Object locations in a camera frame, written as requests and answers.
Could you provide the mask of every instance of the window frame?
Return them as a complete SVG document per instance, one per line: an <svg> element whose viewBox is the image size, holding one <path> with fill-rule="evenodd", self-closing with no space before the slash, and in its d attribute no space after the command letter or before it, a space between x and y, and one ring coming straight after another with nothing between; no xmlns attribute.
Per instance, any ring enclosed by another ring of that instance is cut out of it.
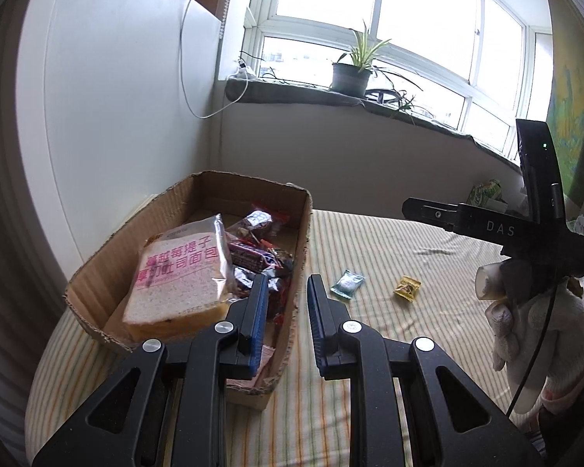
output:
<svg viewBox="0 0 584 467"><path fill-rule="evenodd" d="M528 112L534 74L536 33L551 34L551 29L528 26L502 0L494 1L514 18L522 29L520 73L512 109L502 107L477 87L482 43L484 40L484 0L477 1L477 30L475 31L473 58L468 79L453 73L446 67L442 67L427 58L391 43L380 50L377 59L425 77L463 96L463 110L459 118L458 127L456 128L458 132L463 132L465 128L472 103L479 105L487 112L490 112L492 115L507 123L510 129L501 154L508 159L515 160L516 130L514 120L515 118L525 118ZM278 0L250 1L249 7L246 9L243 51L259 57L262 52L265 37L314 43L339 49L347 49L355 44L355 36L351 30L328 23L311 21L309 19L277 15L277 4ZM376 40L381 4L382 0L374 0L371 22L369 24L372 40ZM259 60L255 58L248 59L249 61L247 63L257 71Z"/></svg>

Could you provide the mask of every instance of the light blue candy packet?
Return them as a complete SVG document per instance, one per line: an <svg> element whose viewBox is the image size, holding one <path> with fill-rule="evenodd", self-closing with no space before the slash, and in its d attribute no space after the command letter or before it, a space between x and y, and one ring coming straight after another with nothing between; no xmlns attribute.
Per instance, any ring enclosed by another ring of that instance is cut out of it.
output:
<svg viewBox="0 0 584 467"><path fill-rule="evenodd" d="M340 277L338 282L331 286L331 291L342 298L352 300L355 290L360 287L365 280L366 278L362 275L355 274L355 272L346 269L344 275Z"/></svg>

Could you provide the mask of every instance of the bed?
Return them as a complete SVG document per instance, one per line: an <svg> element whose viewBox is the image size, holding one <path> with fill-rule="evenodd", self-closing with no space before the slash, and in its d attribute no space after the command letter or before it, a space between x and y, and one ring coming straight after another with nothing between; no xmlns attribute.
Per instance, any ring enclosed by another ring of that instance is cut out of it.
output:
<svg viewBox="0 0 584 467"><path fill-rule="evenodd" d="M365 284L347 302L353 319L392 339L431 337L506 409L508 383L505 373L491 369L487 304L475 298L473 283L478 266L498 261L500 249L411 221L315 210L305 282L312 273L322 274L329 284L344 269L363 274ZM404 274L422 282L414 303L392 293ZM64 313L39 363L28 401L25 436L30 462L117 361L118 355L91 339L69 310ZM228 404L229 465L347 466L349 413L348 383L324 381L316 369L302 289L290 364L268 407L260 413Z"/></svg>

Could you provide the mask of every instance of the black cable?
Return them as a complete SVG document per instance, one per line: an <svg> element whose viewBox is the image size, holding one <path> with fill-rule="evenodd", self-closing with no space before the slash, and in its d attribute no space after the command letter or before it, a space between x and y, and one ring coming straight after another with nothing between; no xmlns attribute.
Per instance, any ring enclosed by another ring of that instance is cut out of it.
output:
<svg viewBox="0 0 584 467"><path fill-rule="evenodd" d="M251 56L254 60L266 61L264 58L260 58L259 56L254 56L244 51L240 51L240 54L246 54L247 56Z"/></svg>
<svg viewBox="0 0 584 467"><path fill-rule="evenodd" d="M508 411L506 411L506 416L510 417L512 410L515 407L515 404L517 404L517 400L519 399L519 396L521 394L521 390L524 389L524 386L526 385L526 381L528 381L528 376L530 376L530 372L531 372L532 368L534 367L534 363L536 362L536 357L539 355L540 348L543 345L543 340L545 339L545 334L547 333L547 327L549 326L549 321L552 319L552 311L554 310L554 302L556 301L556 292L558 291L558 281L556 278L556 272L554 272L554 281L555 281L555 284L554 284L554 288L552 289L552 295L550 295L550 297L549 297L549 306L547 307L547 314L545 315L545 323L543 323L543 329L540 331L539 342L536 344L536 348L534 349L534 353L532 353L532 358L530 358L530 363L528 363L528 368L526 369L526 372L524 373L524 377L522 377L521 383L519 383L519 387L517 388L517 391L515 392L515 395L512 398L511 405L508 406Z"/></svg>

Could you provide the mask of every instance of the metal screw head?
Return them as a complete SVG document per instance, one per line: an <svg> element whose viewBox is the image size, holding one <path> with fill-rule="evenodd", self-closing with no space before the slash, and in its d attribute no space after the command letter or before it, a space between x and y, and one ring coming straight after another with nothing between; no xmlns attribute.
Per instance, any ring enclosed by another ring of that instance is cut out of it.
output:
<svg viewBox="0 0 584 467"><path fill-rule="evenodd" d="M148 339L142 343L142 350L148 353L153 353L158 351L162 347L162 342L158 339Z"/></svg>
<svg viewBox="0 0 584 467"><path fill-rule="evenodd" d="M361 323L359 321L344 321L342 328L350 334L356 334L361 331Z"/></svg>
<svg viewBox="0 0 584 467"><path fill-rule="evenodd" d="M428 337L420 337L419 339L415 340L415 347L420 351L433 351L434 342L431 341Z"/></svg>
<svg viewBox="0 0 584 467"><path fill-rule="evenodd" d="M230 321L219 321L215 324L214 329L220 334L228 334L234 330L234 323L231 323Z"/></svg>

